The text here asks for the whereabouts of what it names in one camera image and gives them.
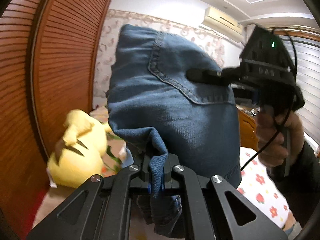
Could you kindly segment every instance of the black cable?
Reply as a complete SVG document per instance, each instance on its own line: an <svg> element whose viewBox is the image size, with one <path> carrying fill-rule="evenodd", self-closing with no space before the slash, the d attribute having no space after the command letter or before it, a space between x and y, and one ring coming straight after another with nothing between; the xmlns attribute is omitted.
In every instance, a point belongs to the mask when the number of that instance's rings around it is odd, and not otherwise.
<svg viewBox="0 0 320 240"><path fill-rule="evenodd" d="M282 121L281 125L277 128L276 133L270 138L270 140L255 154L253 155L240 169L240 171L242 171L255 157L258 156L258 154L260 154L261 152L263 152L271 143L272 141L277 137L277 135L280 133L282 127L284 126L284 124L287 122L289 115L291 113L292 107L293 107L293 103L294 103L294 96L292 97L292 103L289 107L289 110L284 118L284 120Z"/></svg>
<svg viewBox="0 0 320 240"><path fill-rule="evenodd" d="M291 70L291 72L293 73L294 81L296 81L296 79L297 79L297 72L298 72L298 61L297 61L297 51L296 51L296 48L295 48L295 46L294 46L293 40L292 40L291 36L289 35L289 33L288 33L287 31L285 31L284 29L282 29L282 28L273 28L272 31L271 31L271 33L273 34L276 29L282 30L282 31L289 37L289 40L290 40L290 42L291 42L291 44L292 44L293 53L294 53L294 70L292 70L291 68L290 68L290 70Z"/></svg>

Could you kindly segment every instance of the human hand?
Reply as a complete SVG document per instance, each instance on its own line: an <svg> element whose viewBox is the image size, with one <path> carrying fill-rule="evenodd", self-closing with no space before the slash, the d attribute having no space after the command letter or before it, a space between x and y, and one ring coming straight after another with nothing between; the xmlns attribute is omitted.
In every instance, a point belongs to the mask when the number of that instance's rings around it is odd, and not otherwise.
<svg viewBox="0 0 320 240"><path fill-rule="evenodd" d="M280 114L273 119L271 115L266 113L257 114L256 136L259 139L258 149L261 149L276 133L275 121L280 125L285 116L286 113ZM289 129L291 135L290 160L291 165L293 165L296 162L304 144L303 126L297 114L291 111L287 122L284 124L284 127ZM268 168L281 165L284 162L284 159L288 156L287 149L281 146L283 142L284 136L282 133L279 133L272 143L258 155L260 162Z"/></svg>

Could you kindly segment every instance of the controller handle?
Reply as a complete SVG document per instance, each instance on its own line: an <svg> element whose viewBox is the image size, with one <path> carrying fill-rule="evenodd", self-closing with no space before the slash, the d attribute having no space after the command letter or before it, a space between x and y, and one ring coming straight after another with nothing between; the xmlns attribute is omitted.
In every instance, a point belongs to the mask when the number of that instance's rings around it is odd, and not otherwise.
<svg viewBox="0 0 320 240"><path fill-rule="evenodd" d="M267 114L270 114L272 117L274 117L274 109L272 106L264 105L263 109ZM280 132L284 136L284 142L282 146L287 149L288 151L288 157L284 159L284 162L276 166L274 168L267 168L267 172L270 176L270 178L273 181L282 181L284 177L287 177L290 172L290 156L291 156L291 136L290 131L287 127L281 127Z"/></svg>

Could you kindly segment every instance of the pikachu plush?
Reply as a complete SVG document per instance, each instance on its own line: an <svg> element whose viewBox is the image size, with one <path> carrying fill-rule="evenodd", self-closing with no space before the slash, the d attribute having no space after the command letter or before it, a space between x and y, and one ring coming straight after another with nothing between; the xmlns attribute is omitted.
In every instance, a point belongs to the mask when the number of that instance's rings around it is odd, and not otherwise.
<svg viewBox="0 0 320 240"><path fill-rule="evenodd" d="M63 137L51 154L47 171L56 184L77 188L104 167L108 123L102 124L81 110L72 110L64 123Z"/></svg>

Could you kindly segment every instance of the black controller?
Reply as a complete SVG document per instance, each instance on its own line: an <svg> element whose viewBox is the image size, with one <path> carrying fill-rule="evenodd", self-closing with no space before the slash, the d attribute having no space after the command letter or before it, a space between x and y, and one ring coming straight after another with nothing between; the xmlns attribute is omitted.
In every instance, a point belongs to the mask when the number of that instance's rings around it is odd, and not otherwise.
<svg viewBox="0 0 320 240"><path fill-rule="evenodd" d="M187 78L220 86L232 84L237 104L260 107L272 116L304 106L302 92L295 82L295 65L279 36L256 26L240 59L239 67L224 68L222 72L189 69ZM270 177L280 181L290 171L291 140L287 128L275 126L284 135L283 147L289 152L282 165L268 169Z"/></svg>

